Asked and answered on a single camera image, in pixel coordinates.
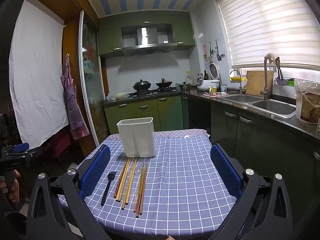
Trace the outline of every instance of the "chopstick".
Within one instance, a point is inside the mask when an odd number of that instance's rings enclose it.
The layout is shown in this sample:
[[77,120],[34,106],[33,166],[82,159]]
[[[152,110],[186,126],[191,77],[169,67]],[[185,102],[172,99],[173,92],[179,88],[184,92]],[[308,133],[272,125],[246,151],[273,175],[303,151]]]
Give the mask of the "chopstick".
[[123,190],[124,190],[124,184],[125,184],[125,181],[127,180],[127,175],[128,175],[128,170],[129,170],[129,167],[130,167],[130,163],[131,163],[131,159],[129,158],[129,161],[127,162],[127,165],[124,169],[124,173],[123,173],[123,178],[120,182],[120,186],[119,186],[119,190],[118,190],[118,193],[117,193],[117,197],[116,197],[116,201],[120,202],[121,201],[121,198],[122,198],[122,194],[123,194]]
[[129,181],[127,183],[127,188],[125,190],[125,194],[124,194],[124,199],[122,201],[122,205],[121,205],[121,209],[124,209],[125,204],[129,203],[129,197],[130,197],[130,192],[131,192],[131,187],[132,187],[132,180],[133,180],[133,175],[134,175],[134,170],[136,169],[136,163],[137,163],[137,159],[134,160],[132,169],[131,169],[131,173],[129,176]]
[[148,163],[145,165],[145,171],[142,181],[142,193],[141,193],[141,199],[140,199],[140,208],[139,208],[139,214],[142,215],[142,208],[143,208],[143,198],[144,198],[144,189],[146,187],[146,179],[147,179],[147,169],[148,169]]
[[124,173],[124,170],[125,170],[125,167],[126,167],[128,161],[129,161],[129,157],[127,157],[127,160],[126,160],[126,162],[125,162],[125,164],[124,164],[124,166],[123,166],[123,168],[122,168],[122,171],[121,171],[121,173],[120,173],[120,177],[119,177],[119,180],[118,180],[118,184],[117,184],[117,187],[116,187],[116,191],[115,191],[115,194],[114,194],[114,196],[113,196],[114,198],[117,197],[118,190],[119,190],[119,186],[120,186],[120,182],[121,182],[121,180],[122,180],[123,173]]
[[136,202],[135,202],[134,208],[133,208],[133,212],[134,212],[134,213],[136,213],[137,208],[138,208],[137,206],[138,206],[139,195],[140,195],[139,192],[140,192],[140,188],[141,188],[142,172],[143,172],[143,169],[142,169],[142,171],[140,172],[139,187],[138,187],[138,184],[137,184]]

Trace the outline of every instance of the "blue checkered tablecloth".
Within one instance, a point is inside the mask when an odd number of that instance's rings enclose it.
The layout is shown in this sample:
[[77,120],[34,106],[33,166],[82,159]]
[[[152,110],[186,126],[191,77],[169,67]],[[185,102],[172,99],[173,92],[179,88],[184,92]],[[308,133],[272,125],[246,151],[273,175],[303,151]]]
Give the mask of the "blue checkered tablecloth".
[[[148,162],[143,213],[135,218],[138,176],[135,176],[129,205],[121,210],[113,198],[126,161],[121,140],[106,139],[111,159],[93,194],[85,199],[98,223],[106,230],[129,239],[192,239],[210,236],[219,227],[236,199],[229,195],[210,159],[211,143],[204,134],[156,138],[156,156],[139,158]],[[106,204],[100,205],[107,175],[117,171]],[[67,207],[64,196],[60,202]]]

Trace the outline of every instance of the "purple checkered apron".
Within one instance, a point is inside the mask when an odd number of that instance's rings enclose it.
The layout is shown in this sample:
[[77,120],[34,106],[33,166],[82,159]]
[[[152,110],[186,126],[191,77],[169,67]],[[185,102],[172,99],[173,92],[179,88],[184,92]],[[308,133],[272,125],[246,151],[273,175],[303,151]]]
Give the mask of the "purple checkered apron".
[[65,73],[61,76],[61,83],[64,88],[68,119],[73,138],[79,139],[89,135],[90,132],[76,100],[76,85],[73,83],[73,78],[71,77],[69,55],[66,57],[66,69]]

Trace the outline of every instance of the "white curtain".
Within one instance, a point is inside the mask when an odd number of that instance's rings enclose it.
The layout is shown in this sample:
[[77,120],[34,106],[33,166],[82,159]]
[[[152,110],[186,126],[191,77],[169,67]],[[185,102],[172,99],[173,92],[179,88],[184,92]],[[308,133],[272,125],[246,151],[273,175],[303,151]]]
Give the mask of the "white curtain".
[[19,133],[30,148],[68,124],[60,81],[63,20],[25,0],[14,29],[9,82]]
[[305,0],[218,3],[229,37],[233,68],[257,66],[267,53],[273,52],[286,66],[301,64],[303,68],[320,70],[320,32]]

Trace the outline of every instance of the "faucet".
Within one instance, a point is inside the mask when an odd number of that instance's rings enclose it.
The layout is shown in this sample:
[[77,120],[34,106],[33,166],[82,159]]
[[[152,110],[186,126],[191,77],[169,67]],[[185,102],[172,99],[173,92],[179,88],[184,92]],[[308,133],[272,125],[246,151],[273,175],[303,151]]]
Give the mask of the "faucet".
[[269,60],[269,64],[271,63],[275,63],[276,61],[276,56],[273,53],[268,53],[265,57],[264,57],[264,90],[260,91],[260,95],[263,96],[263,100],[268,100],[268,80],[267,80],[267,62]]
[[239,72],[237,69],[234,69],[233,71],[237,71],[237,72],[239,73],[239,76],[240,76],[240,87],[239,87],[239,89],[240,89],[240,95],[242,95],[241,74],[240,74],[240,72]]

